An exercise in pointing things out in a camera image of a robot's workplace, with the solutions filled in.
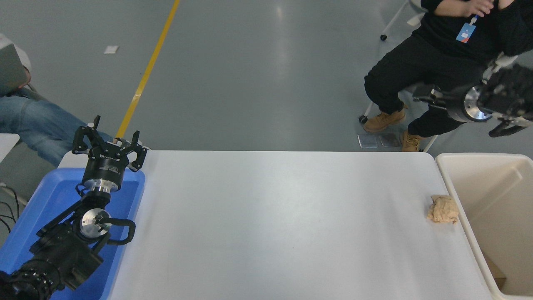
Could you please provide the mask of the person's hand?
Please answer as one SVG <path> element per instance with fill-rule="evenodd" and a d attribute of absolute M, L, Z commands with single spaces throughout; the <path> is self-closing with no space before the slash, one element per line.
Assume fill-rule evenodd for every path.
<path fill-rule="evenodd" d="M 463 3 L 461 15 L 463 17 L 470 17 L 473 15 L 484 17 L 491 13 L 493 7 L 493 0 L 468 0 Z"/>

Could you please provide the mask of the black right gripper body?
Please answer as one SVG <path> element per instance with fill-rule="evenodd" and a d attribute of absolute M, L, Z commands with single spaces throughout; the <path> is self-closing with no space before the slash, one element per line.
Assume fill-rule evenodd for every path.
<path fill-rule="evenodd" d="M 451 118 L 461 122 L 476 121 L 476 88 L 458 87 L 445 91 L 447 113 Z"/>

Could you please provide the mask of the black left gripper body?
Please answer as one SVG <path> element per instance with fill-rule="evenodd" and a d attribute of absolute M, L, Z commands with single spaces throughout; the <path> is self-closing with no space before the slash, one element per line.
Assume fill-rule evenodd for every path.
<path fill-rule="evenodd" d="M 125 155 L 116 157 L 113 150 L 105 152 L 101 147 L 92 148 L 88 152 L 88 162 L 85 170 L 85 186 L 92 187 L 98 180 L 112 182 L 113 186 L 122 186 L 125 168 L 129 159 Z"/>

